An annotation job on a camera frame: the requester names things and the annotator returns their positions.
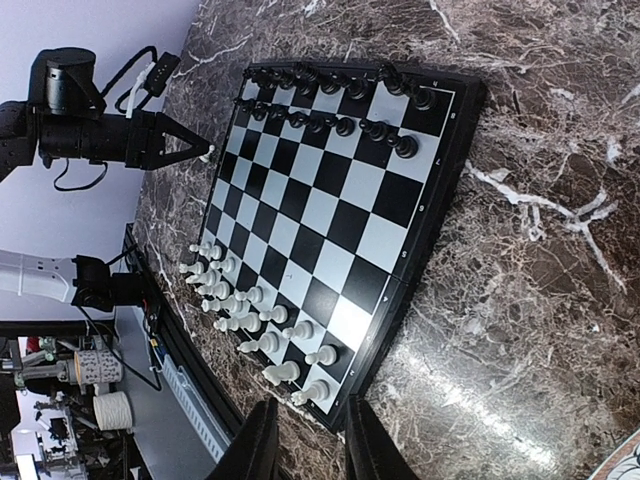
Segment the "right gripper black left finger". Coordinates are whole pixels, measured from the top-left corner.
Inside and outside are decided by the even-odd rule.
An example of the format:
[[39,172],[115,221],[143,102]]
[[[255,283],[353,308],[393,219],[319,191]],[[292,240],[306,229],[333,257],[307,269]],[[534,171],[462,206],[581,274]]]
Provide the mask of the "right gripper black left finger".
[[259,401],[206,480],[278,479],[278,401]]

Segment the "white rook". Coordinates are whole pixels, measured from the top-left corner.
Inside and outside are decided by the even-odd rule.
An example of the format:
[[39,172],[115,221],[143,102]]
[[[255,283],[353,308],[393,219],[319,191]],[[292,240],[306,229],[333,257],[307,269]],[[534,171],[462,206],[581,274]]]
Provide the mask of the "white rook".
[[305,389],[291,394],[291,402],[296,406],[301,406],[308,401],[322,402],[329,398],[330,386],[325,380],[313,380]]

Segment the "white pawn e file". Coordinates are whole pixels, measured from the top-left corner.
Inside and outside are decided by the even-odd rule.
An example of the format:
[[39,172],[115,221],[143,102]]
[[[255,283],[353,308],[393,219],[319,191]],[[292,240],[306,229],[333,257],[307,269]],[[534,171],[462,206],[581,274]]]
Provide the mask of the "white pawn e file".
[[276,324],[282,324],[288,320],[289,312],[284,305],[276,305],[270,310],[259,313],[259,319],[263,322],[272,321]]

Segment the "white piece b file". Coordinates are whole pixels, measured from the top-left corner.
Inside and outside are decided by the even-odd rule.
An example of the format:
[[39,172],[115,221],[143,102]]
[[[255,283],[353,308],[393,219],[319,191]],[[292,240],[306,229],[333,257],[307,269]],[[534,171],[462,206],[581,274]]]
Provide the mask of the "white piece b file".
[[220,282],[221,273],[218,270],[207,270],[201,274],[193,274],[186,279],[187,284],[201,284],[206,286],[214,286]]

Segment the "white king piece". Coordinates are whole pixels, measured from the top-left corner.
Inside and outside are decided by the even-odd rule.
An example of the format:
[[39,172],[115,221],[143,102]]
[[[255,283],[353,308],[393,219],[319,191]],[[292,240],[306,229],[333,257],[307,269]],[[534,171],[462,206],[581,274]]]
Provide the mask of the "white king piece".
[[214,298],[213,300],[204,299],[201,308],[204,312],[226,310],[230,314],[239,313],[244,309],[245,303],[237,300],[235,297],[228,297],[224,300]]

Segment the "white pawn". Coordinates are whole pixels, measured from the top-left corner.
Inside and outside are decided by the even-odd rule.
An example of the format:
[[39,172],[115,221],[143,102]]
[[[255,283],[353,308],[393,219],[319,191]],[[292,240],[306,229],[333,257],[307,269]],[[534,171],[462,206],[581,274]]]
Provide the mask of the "white pawn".
[[238,301],[247,301],[252,304],[260,303],[263,300],[263,289],[260,286],[253,286],[246,291],[237,290],[234,298]]

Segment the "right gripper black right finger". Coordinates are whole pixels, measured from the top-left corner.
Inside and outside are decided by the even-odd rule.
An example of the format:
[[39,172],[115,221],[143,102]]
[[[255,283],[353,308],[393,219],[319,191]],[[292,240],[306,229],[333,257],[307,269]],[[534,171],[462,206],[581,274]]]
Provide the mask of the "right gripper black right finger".
[[418,479],[364,398],[349,397],[345,427],[347,479]]

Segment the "white small piece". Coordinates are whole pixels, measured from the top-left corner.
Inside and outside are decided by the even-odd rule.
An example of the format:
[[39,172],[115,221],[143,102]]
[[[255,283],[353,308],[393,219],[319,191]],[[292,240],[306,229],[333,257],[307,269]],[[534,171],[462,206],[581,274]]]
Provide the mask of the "white small piece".
[[216,147],[214,145],[210,145],[206,153],[200,155],[198,159],[203,163],[210,163],[214,157],[216,152]]

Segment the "white pawn a file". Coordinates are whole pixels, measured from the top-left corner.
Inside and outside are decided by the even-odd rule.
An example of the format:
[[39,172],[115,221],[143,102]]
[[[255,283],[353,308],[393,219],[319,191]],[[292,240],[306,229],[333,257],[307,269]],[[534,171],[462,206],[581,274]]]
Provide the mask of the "white pawn a file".
[[193,264],[180,263],[178,270],[181,274],[201,275],[205,272],[205,267],[202,262],[196,261]]

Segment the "white pawn f file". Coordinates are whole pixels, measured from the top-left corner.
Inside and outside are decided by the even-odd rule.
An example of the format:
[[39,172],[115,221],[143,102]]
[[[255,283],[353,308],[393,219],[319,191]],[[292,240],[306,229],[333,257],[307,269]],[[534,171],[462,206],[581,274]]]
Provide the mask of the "white pawn f file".
[[274,353],[279,349],[279,336],[274,332],[263,333],[258,340],[241,342],[237,350],[241,353],[252,353],[262,351],[264,353]]

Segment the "black grey chessboard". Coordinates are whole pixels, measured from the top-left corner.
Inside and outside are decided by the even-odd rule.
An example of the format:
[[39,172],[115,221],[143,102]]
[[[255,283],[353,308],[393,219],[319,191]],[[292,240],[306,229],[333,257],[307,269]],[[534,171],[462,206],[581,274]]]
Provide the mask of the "black grey chessboard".
[[[300,376],[331,393],[306,408],[328,430],[342,429],[350,396],[362,395],[401,323],[451,202],[486,96],[475,76],[393,66],[405,94],[388,93],[383,66],[287,62],[249,66],[236,97],[199,242],[205,271],[237,290],[263,289],[239,313],[284,305],[282,324],[226,331],[241,342],[279,336],[264,369],[292,360]],[[417,110],[415,85],[438,104]],[[308,340],[282,331],[303,320]],[[305,356],[332,345],[337,361]]]

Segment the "white pawn h file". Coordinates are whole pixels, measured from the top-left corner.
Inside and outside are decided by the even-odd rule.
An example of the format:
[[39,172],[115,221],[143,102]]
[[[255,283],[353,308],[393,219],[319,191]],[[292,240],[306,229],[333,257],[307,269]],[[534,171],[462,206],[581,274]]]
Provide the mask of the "white pawn h file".
[[332,365],[337,361],[338,353],[334,346],[323,345],[318,351],[309,353],[305,356],[305,363],[308,365],[322,364]]

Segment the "white pawn g file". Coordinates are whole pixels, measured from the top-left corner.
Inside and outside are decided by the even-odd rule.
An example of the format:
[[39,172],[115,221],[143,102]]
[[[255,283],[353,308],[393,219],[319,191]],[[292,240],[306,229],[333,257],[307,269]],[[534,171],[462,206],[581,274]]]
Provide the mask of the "white pawn g file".
[[303,320],[296,324],[294,327],[285,328],[282,331],[284,338],[308,340],[314,336],[314,326],[308,320]]

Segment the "white pawn c file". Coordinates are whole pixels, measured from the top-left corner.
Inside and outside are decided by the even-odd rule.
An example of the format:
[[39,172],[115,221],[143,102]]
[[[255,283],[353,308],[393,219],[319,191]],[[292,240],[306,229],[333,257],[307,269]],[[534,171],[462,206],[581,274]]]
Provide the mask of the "white pawn c file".
[[196,288],[196,292],[202,296],[212,296],[224,300],[231,294],[231,287],[226,281],[220,281],[214,285],[202,285]]

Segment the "white knight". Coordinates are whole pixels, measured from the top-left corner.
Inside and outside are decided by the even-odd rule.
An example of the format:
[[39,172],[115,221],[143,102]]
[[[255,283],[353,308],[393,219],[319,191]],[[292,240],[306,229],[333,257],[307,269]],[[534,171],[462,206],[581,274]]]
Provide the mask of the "white knight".
[[263,377],[272,385],[278,386],[282,382],[292,382],[299,378],[300,368],[295,361],[289,360],[281,365],[271,365],[262,371]]

